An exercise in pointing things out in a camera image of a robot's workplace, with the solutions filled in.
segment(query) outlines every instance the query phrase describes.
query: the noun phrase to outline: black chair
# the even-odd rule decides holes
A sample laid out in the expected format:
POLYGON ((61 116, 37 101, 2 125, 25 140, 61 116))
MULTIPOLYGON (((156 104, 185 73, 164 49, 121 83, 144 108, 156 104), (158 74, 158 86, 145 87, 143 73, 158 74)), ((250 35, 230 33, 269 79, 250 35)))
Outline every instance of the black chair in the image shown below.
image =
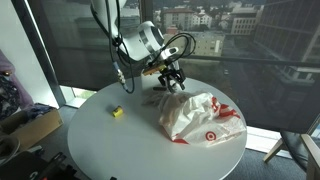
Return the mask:
POLYGON ((320 139, 308 134, 281 131, 281 139, 263 158, 268 163, 281 149, 288 150, 292 159, 307 173, 307 180, 320 179, 320 139))

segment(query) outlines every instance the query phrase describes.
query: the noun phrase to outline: black metal frame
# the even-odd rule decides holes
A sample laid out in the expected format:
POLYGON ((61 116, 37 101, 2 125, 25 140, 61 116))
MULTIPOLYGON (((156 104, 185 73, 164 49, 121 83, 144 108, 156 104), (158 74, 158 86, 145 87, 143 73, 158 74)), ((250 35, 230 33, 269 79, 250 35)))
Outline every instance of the black metal frame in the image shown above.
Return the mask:
POLYGON ((11 0, 11 2, 21 21, 23 29, 27 34, 34 53, 37 56, 37 59, 54 94, 54 97, 56 98, 58 105, 61 107, 66 104, 66 100, 55 76, 54 70, 52 69, 50 59, 46 53, 46 49, 42 45, 41 38, 37 32, 35 24, 32 21, 32 17, 30 15, 30 12, 28 11, 26 2, 24 0, 11 0))

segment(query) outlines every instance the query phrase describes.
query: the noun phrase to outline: glass window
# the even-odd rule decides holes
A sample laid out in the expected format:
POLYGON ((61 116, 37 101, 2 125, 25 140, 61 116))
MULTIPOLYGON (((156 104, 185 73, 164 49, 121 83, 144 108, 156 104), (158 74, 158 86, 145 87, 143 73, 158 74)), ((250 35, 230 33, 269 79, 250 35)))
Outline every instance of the glass window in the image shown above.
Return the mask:
MULTIPOLYGON (((104 86, 115 82, 113 69, 109 68, 111 67, 109 64, 106 65, 110 61, 110 52, 106 51, 109 45, 108 39, 92 17, 91 1, 39 1, 43 8, 40 12, 43 14, 35 14, 35 16, 45 16, 46 18, 42 20, 48 21, 47 31, 42 29, 41 34, 48 36, 52 34, 51 39, 44 39, 44 41, 45 44, 51 44, 48 47, 56 47, 55 51, 48 51, 52 63, 70 62, 68 66, 62 67, 64 71, 55 69, 58 80, 66 82, 66 76, 61 72, 72 70, 70 67, 74 65, 76 70, 68 74, 68 78, 76 79, 77 72, 85 70, 88 71, 86 73, 88 82, 97 80, 100 84, 103 82, 104 86), (96 75, 96 72, 109 74, 96 75)), ((194 1, 189 8, 201 6, 201 2, 194 1)), ((218 1, 210 2, 212 6, 218 4, 218 1)), ((222 22, 217 19, 216 23, 212 23, 211 29, 201 29, 196 31, 197 34, 195 31, 186 30, 185 32, 192 34, 197 41, 199 49, 193 52, 197 55, 197 59, 194 61, 185 58, 178 62, 187 77, 206 82, 234 100, 246 117, 247 124, 302 132, 307 129, 308 123, 312 121, 315 114, 307 108, 304 109, 303 104, 312 101, 308 99, 309 97, 318 98, 320 101, 320 94, 315 90, 319 88, 317 82, 320 74, 318 73, 320 51, 317 50, 319 47, 312 47, 314 41, 316 46, 320 46, 320 34, 316 31, 320 22, 320 1, 257 0, 254 2, 254 5, 264 5, 261 19, 248 13, 232 14, 234 21, 230 20, 227 28, 219 26, 222 22), (217 52, 214 51, 212 54, 212 44, 200 41, 203 38, 208 42, 219 41, 220 44, 216 43, 213 46, 217 52), (285 69, 275 68, 276 65, 283 66, 285 69), (229 70, 228 76, 223 73, 224 69, 229 70), (297 78, 288 78, 288 75, 293 77, 297 73, 299 73, 297 78), (309 73, 313 73, 313 81, 303 81, 309 73), (310 119, 299 120, 299 117, 303 116, 302 112, 308 114, 310 119)), ((130 33, 134 32, 140 24, 138 1, 131 0, 127 3, 121 11, 123 20, 120 30, 124 37, 130 36, 130 33)), ((153 0, 153 7, 141 8, 145 8, 146 11, 151 9, 152 12, 166 8, 173 9, 183 4, 184 1, 153 0)), ((227 13, 226 9, 222 8, 218 11, 227 13)), ((172 13, 172 16, 160 13, 159 18, 155 18, 158 20, 153 23, 165 34, 167 27, 179 24, 178 20, 181 17, 178 13, 172 13)), ((181 47, 178 41, 174 43, 177 43, 177 47, 181 47)), ((141 66, 143 67, 139 65, 135 68, 138 72, 136 76, 140 75, 141 66)))
POLYGON ((298 79, 306 79, 307 76, 308 76, 308 73, 306 73, 306 72, 299 72, 298 79))

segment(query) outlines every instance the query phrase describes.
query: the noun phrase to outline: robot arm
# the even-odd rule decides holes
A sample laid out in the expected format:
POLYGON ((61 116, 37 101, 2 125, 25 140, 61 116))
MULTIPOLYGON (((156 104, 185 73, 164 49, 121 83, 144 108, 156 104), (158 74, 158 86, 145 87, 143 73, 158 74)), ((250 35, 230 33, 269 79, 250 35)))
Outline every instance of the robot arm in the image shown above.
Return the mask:
MULTIPOLYGON (((159 81, 163 86, 167 86, 171 92, 174 92, 174 85, 170 84, 171 80, 184 89, 182 84, 185 80, 183 71, 179 69, 177 62, 173 63, 170 59, 170 56, 178 52, 178 48, 163 49, 163 36, 152 22, 147 21, 140 24, 137 31, 125 37, 122 37, 119 33, 115 21, 120 18, 118 17, 118 9, 121 9, 125 3, 126 0, 92 0, 91 11, 100 28, 113 40, 113 45, 118 47, 122 53, 127 54, 130 59, 140 61, 152 54, 158 54, 155 59, 160 59, 160 61, 151 59, 152 63, 148 64, 149 67, 144 70, 144 75, 159 71, 161 73, 158 78, 159 81)), ((116 63, 114 63, 114 66, 118 71, 120 83, 127 90, 121 70, 116 63)))
MULTIPOLYGON (((126 53, 125 46, 127 47, 128 54, 131 59, 135 61, 139 61, 144 59, 145 57, 149 56, 160 50, 163 46, 163 36, 160 30, 152 24, 152 22, 147 21, 137 28, 136 32, 126 35, 125 37, 121 37, 122 35, 119 34, 118 28, 115 24, 117 19, 117 0, 108 0, 109 2, 109 9, 106 5, 106 0, 92 0, 91 10, 93 14, 96 16, 96 20, 100 21, 99 25, 106 31, 108 31, 108 10, 110 11, 110 21, 111 21, 111 31, 112 34, 109 33, 109 38, 113 40, 120 38, 122 39, 123 43, 120 44, 119 48, 122 52, 126 53)), ((123 8, 125 5, 126 0, 119 0, 119 8, 123 8)))

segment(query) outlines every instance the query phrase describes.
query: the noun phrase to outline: white plastic bag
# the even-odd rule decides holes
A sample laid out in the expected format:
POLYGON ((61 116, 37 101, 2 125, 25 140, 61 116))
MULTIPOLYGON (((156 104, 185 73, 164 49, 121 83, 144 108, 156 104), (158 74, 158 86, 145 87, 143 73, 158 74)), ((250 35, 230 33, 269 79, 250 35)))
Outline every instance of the white plastic bag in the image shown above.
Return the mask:
POLYGON ((236 111, 211 93, 166 94, 159 109, 160 124, 173 142, 210 147, 246 131, 236 111))

